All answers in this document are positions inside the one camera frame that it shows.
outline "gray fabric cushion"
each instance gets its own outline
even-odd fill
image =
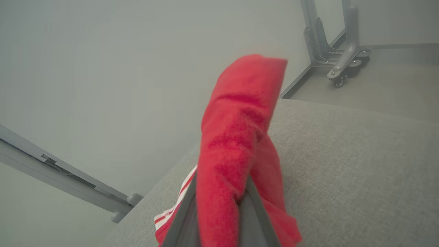
[[[438,246],[439,126],[381,113],[279,100],[270,136],[300,246]],[[153,217],[170,208],[198,148],[102,242],[156,246]]]

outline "metal foot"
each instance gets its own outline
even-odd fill
[[[358,8],[350,6],[346,9],[346,42],[347,46],[338,62],[334,65],[327,77],[333,80],[340,76],[342,71],[352,64],[360,52],[358,34]]]

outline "white wall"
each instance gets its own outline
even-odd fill
[[[438,0],[352,0],[359,8],[360,44],[439,43]]]
[[[199,139],[220,73],[245,54],[283,57],[286,88],[310,63],[304,28],[298,0],[2,1],[0,124],[145,195]]]
[[[96,246],[111,213],[0,163],[1,247]]]
[[[342,0],[314,0],[317,15],[322,19],[328,43],[345,28]]]

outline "red and white striped fabric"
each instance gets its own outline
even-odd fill
[[[181,201],[184,198],[184,195],[186,194],[187,188],[191,184],[192,178],[194,177],[195,171],[197,170],[197,166],[195,166],[189,175],[184,179],[183,183],[181,184],[180,193],[178,194],[177,203],[175,205],[165,210],[163,213],[158,214],[154,217],[154,223],[155,223],[155,230],[159,230],[174,214],[176,209],[179,207]]]

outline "metal bracket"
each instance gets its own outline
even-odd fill
[[[319,38],[319,44],[322,49],[322,56],[323,57],[341,57],[344,50],[335,49],[332,46],[328,44],[328,41],[326,39],[325,30],[323,28],[323,22],[320,17],[316,18],[316,31],[317,36]]]
[[[337,58],[324,58],[320,56],[314,47],[313,35],[311,33],[311,28],[305,28],[305,41],[308,47],[308,52],[311,57],[311,64],[313,67],[333,67],[337,64]],[[352,62],[348,65],[349,67],[358,67],[361,65],[360,60],[352,60]]]
[[[320,17],[316,18],[316,30],[317,35],[319,37],[319,44],[322,48],[322,57],[325,58],[339,58],[343,55],[345,50],[335,49],[331,45],[328,44],[326,39],[325,30],[323,28],[323,22]],[[356,58],[365,58],[371,54],[371,51],[366,48],[361,48],[360,52],[357,54]]]
[[[330,80],[340,76],[342,71],[346,69],[354,58],[360,52],[359,33],[358,33],[358,8],[350,6],[345,12],[346,22],[346,49],[338,62],[334,65],[331,71],[327,74]]]

